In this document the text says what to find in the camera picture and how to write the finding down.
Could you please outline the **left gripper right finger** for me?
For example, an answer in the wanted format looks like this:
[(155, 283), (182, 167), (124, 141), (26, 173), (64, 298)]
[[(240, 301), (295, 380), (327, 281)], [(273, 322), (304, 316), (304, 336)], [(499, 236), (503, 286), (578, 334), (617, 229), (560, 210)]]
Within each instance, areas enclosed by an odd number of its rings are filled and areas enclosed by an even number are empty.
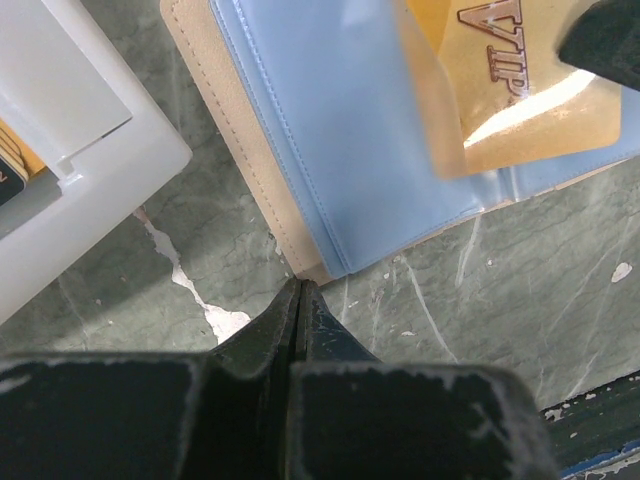
[(293, 479), (555, 479), (549, 434), (511, 371), (383, 363), (304, 282), (289, 383)]

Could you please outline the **white card tray box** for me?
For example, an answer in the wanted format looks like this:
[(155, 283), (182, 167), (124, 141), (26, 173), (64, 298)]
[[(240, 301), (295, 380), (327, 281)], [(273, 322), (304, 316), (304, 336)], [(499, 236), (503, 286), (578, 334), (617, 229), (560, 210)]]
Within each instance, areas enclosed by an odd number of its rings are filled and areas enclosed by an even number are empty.
[(192, 153), (78, 1), (2, 3), (1, 117), (45, 165), (1, 208), (9, 318)]

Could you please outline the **beige card holder wallet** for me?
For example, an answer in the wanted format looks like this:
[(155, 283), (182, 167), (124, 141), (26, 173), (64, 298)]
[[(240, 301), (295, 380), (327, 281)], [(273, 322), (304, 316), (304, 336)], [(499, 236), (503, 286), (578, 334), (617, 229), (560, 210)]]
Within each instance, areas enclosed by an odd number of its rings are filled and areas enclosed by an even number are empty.
[(464, 220), (639, 152), (581, 153), (444, 179), (433, 140), (459, 124), (409, 1), (164, 1), (161, 15), (294, 274), (325, 284)]

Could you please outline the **gold VIP card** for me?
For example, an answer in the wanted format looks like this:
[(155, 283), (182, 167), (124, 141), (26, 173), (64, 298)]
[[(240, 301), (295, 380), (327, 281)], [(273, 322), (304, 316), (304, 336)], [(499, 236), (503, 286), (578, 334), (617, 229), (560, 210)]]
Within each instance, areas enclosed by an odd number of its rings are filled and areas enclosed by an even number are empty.
[(409, 1), (459, 119), (433, 140), (444, 179), (581, 153), (621, 135), (620, 86), (558, 57), (589, 1)]

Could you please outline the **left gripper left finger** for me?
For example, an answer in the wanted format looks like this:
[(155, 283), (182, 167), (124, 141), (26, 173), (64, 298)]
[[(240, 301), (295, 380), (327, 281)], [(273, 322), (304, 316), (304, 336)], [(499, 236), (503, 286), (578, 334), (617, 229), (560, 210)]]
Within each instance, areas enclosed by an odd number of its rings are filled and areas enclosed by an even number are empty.
[(202, 352), (1, 359), (5, 479), (275, 479), (300, 284)]

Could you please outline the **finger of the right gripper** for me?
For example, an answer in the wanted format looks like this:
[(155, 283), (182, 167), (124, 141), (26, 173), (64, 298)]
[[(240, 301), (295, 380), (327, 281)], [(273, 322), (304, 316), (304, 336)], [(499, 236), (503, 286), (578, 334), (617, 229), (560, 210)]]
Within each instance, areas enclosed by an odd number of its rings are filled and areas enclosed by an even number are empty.
[(571, 25), (559, 59), (621, 86), (639, 90), (639, 1), (596, 1)]

